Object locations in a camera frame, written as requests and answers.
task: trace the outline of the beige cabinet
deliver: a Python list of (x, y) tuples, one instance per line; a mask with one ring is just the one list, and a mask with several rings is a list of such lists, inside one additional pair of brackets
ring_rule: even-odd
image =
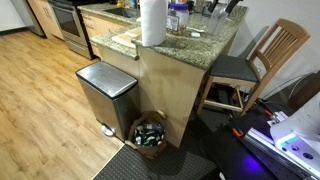
[[(89, 38), (99, 35), (105, 34), (108, 32), (116, 31), (118, 29), (129, 26), (129, 24), (120, 22), (114, 19), (110, 19), (107, 17), (91, 14), (88, 12), (81, 12), (83, 23), (86, 27)], [(91, 43), (92, 51), (96, 56), (101, 58), (101, 53), (96, 44)]]
[(42, 19), (45, 21), (47, 34), (52, 34), (60, 39), (63, 39), (62, 33), (60, 31), (58, 22), (54, 16), (51, 6), (47, 1), (35, 0), (34, 1), (38, 7), (39, 13), (42, 16)]

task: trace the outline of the oven door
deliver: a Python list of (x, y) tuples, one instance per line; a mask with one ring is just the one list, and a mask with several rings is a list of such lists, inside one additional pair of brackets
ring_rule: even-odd
[(58, 2), (50, 2), (63, 37), (87, 46), (75, 7)]

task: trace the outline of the stainless steel oven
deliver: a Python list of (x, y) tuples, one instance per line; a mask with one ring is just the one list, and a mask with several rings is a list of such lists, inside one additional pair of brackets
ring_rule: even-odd
[(92, 59), (92, 49), (77, 6), (70, 0), (49, 0), (49, 3), (69, 49)]

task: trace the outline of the paper towel roll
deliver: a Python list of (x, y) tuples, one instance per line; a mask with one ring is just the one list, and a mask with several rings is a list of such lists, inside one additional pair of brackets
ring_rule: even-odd
[(140, 0), (142, 46), (161, 44), (166, 38), (167, 0)]

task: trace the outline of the glass jar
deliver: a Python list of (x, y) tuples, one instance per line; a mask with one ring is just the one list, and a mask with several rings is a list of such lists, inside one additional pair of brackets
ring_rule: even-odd
[(173, 35), (184, 35), (189, 21), (187, 4), (171, 3), (167, 17), (167, 32)]

